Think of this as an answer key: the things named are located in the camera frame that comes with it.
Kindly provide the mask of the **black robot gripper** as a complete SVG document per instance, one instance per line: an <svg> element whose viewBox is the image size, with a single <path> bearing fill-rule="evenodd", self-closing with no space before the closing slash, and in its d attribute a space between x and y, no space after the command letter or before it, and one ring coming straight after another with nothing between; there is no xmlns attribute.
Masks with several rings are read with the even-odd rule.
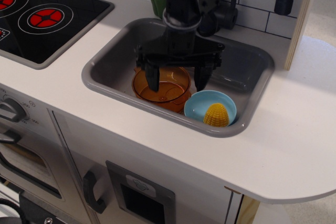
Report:
<svg viewBox="0 0 336 224"><path fill-rule="evenodd" d="M136 66L145 69L150 90L158 92L160 67L194 67L197 91L206 87L212 72L222 64L225 46L208 39L218 28L213 13L202 14L191 23L172 17L163 11L164 32L158 37L138 44Z"/></svg>

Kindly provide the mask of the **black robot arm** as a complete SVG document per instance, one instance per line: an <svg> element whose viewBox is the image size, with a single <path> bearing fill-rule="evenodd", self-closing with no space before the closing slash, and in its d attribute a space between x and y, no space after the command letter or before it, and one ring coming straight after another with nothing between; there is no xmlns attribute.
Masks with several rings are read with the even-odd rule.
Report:
<svg viewBox="0 0 336 224"><path fill-rule="evenodd" d="M164 32L137 48L136 65L145 71L152 91L159 89L163 67L192 67L197 91L206 87L213 70L221 66L225 48L208 39L218 30L214 10L220 1L166 0Z"/></svg>

